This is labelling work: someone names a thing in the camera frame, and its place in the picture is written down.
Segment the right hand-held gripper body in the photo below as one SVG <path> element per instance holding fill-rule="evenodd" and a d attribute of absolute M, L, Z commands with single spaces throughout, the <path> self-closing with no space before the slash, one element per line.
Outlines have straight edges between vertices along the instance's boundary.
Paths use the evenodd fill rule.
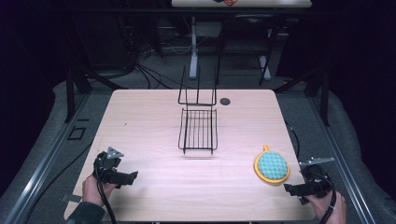
<path fill-rule="evenodd" d="M 334 158 L 311 158 L 299 162 L 304 178 L 303 196 L 323 198 L 333 189 L 332 179 L 321 168 L 322 163 L 330 161 L 334 161 Z"/>

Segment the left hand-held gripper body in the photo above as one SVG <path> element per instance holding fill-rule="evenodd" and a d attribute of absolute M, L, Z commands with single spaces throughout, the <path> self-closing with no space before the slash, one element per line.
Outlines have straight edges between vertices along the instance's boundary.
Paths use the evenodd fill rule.
<path fill-rule="evenodd" d="M 100 182 L 106 184 L 121 185 L 122 174 L 117 171 L 124 154 L 114 147 L 108 147 L 107 151 L 102 151 L 96 156 L 93 164 L 93 175 Z"/>

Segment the round teal and yellow sponge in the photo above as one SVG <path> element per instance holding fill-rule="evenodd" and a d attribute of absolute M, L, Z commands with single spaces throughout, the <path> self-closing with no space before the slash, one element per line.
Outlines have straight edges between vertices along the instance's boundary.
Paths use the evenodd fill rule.
<path fill-rule="evenodd" d="M 253 164 L 256 175 L 270 184 L 280 184 L 290 176 L 290 167 L 279 153 L 272 151 L 268 145 L 263 146 L 262 152 Z"/>

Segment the black wire rack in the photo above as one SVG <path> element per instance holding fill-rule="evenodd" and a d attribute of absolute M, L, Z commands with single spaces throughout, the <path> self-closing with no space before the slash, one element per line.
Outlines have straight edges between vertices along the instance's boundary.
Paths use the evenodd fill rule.
<path fill-rule="evenodd" d="M 201 88 L 201 79 L 190 80 L 183 69 L 177 103 L 181 106 L 178 148 L 209 151 L 218 148 L 217 88 Z"/>

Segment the person's left hand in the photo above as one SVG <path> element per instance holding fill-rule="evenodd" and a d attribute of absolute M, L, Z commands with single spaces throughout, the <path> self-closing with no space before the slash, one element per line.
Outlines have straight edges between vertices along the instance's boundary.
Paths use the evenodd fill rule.
<path fill-rule="evenodd" d="M 115 184 L 103 184 L 104 194 L 109 197 L 115 187 Z M 105 205 L 97 188 L 97 179 L 93 175 L 89 175 L 82 183 L 82 201 L 93 203 L 100 207 Z"/>

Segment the black tape rectangle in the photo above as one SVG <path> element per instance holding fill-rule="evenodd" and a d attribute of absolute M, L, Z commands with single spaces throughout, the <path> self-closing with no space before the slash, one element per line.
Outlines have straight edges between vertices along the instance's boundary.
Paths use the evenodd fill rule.
<path fill-rule="evenodd" d="M 68 135 L 68 140 L 81 140 L 86 132 L 86 127 L 77 127 L 74 126 Z"/>

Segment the black metal stand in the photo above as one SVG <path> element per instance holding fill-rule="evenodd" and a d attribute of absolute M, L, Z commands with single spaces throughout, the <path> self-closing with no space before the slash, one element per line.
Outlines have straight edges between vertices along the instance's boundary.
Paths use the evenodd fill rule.
<path fill-rule="evenodd" d="M 66 101 L 67 115 L 65 122 L 69 122 L 76 113 L 75 88 L 82 94 L 90 94 L 92 85 L 88 78 L 93 78 L 111 90 L 124 90 L 124 87 L 100 76 L 95 72 L 89 62 L 88 56 L 83 48 L 82 41 L 73 20 L 65 17 L 59 19 L 60 27 L 63 30 L 63 36 L 66 39 L 67 46 L 66 56 L 68 63 L 68 72 L 66 75 Z"/>
<path fill-rule="evenodd" d="M 300 82 L 308 81 L 304 89 L 304 95 L 306 97 L 315 97 L 320 92 L 320 103 L 319 103 L 319 116 L 323 123 L 328 126 L 328 108 L 329 108 L 329 68 L 326 66 L 320 66 L 314 68 L 300 77 L 293 78 L 291 81 L 283 84 L 282 86 L 275 89 L 275 93 L 281 93 L 294 87 Z"/>

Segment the white table leg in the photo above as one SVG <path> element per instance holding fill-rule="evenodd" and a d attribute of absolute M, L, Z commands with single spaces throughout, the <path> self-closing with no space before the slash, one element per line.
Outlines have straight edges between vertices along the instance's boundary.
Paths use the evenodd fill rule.
<path fill-rule="evenodd" d="M 197 35 L 196 35 L 196 20 L 191 18 L 191 64 L 190 64 L 190 79 L 197 78 L 198 69 L 198 52 L 197 52 Z"/>

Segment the metal floor rail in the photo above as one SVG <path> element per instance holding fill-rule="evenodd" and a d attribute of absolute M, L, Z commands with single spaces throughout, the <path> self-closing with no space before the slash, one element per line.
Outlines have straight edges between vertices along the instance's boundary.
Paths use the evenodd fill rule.
<path fill-rule="evenodd" d="M 325 135 L 334 156 L 333 163 L 341 178 L 346 198 L 351 202 L 352 213 L 357 216 L 357 224 L 379 224 L 375 216 L 377 184 L 361 159 L 361 147 L 355 129 L 337 98 L 329 102 L 328 122 L 326 125 L 319 114 L 319 99 L 307 99 L 318 126 Z"/>
<path fill-rule="evenodd" d="M 64 224 L 65 201 L 73 191 L 92 140 L 86 115 L 88 95 L 78 97 L 75 116 L 64 122 L 57 101 L 31 153 L 0 199 L 0 224 Z M 86 127 L 81 140 L 68 140 L 72 128 Z"/>

